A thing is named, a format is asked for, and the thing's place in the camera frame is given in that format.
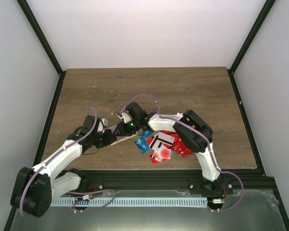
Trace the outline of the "white card red circle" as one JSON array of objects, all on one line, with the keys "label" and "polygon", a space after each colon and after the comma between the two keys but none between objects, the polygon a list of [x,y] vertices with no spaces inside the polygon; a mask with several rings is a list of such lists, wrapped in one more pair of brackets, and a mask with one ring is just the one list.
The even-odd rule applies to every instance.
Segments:
[{"label": "white card red circle", "polygon": [[165,160],[170,160],[171,150],[167,148],[155,148],[153,149],[153,154],[151,155],[152,163],[160,163]]}]

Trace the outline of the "beige leather card holder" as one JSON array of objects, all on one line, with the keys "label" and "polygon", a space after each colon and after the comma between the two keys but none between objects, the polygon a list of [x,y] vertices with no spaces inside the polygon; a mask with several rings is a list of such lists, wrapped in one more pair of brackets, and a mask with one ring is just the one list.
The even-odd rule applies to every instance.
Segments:
[{"label": "beige leather card holder", "polygon": [[[116,128],[116,126],[108,127],[108,129],[110,129],[112,132],[115,130],[115,128]],[[116,139],[112,144],[110,144],[110,145],[113,146],[113,145],[115,145],[115,144],[118,144],[118,143],[120,143],[120,142],[122,142],[122,141],[125,141],[125,140],[128,140],[128,139],[130,139],[130,138],[133,138],[133,137],[135,137],[135,136],[136,136],[136,134],[133,134],[133,135],[131,135],[131,136],[119,136],[119,137],[117,137],[117,139]]]}]

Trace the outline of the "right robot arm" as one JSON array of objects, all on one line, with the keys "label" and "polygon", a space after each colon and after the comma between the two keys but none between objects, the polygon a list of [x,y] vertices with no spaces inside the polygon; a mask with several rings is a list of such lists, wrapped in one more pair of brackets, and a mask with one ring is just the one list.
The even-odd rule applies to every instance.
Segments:
[{"label": "right robot arm", "polygon": [[223,178],[213,152],[213,131],[194,111],[186,110],[175,115],[147,113],[136,102],[128,104],[125,110],[125,113],[118,113],[121,121],[113,132],[116,136],[131,136],[140,129],[175,132],[183,144],[196,154],[205,190],[215,194],[221,189]]}]

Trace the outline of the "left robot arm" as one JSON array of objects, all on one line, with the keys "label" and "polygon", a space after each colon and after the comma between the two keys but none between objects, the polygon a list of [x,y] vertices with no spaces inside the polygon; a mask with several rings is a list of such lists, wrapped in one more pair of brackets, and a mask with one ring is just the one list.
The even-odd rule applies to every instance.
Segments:
[{"label": "left robot arm", "polygon": [[21,216],[43,216],[51,203],[65,194],[83,195],[89,188],[78,170],[60,173],[92,146],[102,148],[116,140],[108,120],[88,115],[83,125],[70,134],[63,145],[46,160],[17,173],[10,204],[19,209]]}]

